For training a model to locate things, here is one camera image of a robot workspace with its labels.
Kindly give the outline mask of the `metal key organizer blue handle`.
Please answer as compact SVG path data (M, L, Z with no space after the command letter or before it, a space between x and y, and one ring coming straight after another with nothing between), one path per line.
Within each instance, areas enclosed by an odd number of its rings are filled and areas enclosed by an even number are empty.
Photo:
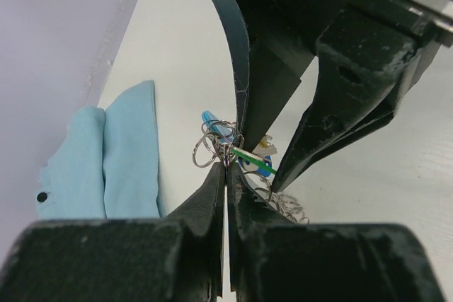
M201 118L202 125L200 129L202 136L193 148L193 164L197 168L206 168L215 161L222 161L225 166L233 163L239 165L239 157L230 151L232 146L245 150L245 139L238 132L236 123L221 120L207 110L202 112ZM272 168L272 157L275 155L263 157L271 160ZM275 174L265 178L257 172L245 172L240 165L239 167L246 177L246 182L251 185L252 190L258 193L273 209L292 222L299 224L309 223L309 217L296 197L290 194L275 193L271 190Z

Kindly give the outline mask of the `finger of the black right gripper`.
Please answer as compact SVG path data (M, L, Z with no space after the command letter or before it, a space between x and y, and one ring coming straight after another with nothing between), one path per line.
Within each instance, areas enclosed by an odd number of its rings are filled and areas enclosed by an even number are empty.
M301 29L275 0L211 0L233 67L236 128L253 150L301 83L313 60Z

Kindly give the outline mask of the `blue tag key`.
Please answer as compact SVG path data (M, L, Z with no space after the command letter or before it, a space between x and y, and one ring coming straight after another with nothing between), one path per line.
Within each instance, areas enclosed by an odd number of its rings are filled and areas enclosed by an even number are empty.
M256 164L253 164L250 161L245 161L242 158L239 158L238 161L239 165L245 172L257 172L258 174L261 174L265 178L268 178L273 174L271 171L266 170L264 168L260 168Z

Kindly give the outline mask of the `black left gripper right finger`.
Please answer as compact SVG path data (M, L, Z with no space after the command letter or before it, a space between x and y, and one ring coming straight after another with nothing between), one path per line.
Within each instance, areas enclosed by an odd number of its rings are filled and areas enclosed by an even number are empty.
M240 167L227 172L231 289L239 301L443 301L425 249L395 223L298 224Z

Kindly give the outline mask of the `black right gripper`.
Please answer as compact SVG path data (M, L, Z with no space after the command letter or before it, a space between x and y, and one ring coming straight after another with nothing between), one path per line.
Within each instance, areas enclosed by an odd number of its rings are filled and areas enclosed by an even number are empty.
M452 0L264 0L306 25L309 47L341 8L389 24L403 33L452 46ZM418 44L392 29L371 33L326 30L318 39L319 77L312 104L303 114L273 180L281 192L360 124L371 125L398 109L405 96L407 71Z

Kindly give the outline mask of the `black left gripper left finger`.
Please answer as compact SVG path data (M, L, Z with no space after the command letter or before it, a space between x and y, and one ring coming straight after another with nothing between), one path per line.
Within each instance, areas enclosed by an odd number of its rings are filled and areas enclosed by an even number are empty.
M216 301L225 169L162 219L40 221L1 269L2 301Z

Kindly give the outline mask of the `green tag key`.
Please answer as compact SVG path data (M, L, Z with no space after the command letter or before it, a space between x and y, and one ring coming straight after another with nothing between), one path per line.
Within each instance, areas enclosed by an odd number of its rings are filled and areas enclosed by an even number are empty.
M240 149L236 146L232 146L230 151L238 156L239 158L244 159L245 161L250 161L253 164L256 164L260 168L271 171L273 174L276 174L277 171L272 168L271 160L255 155L243 149Z

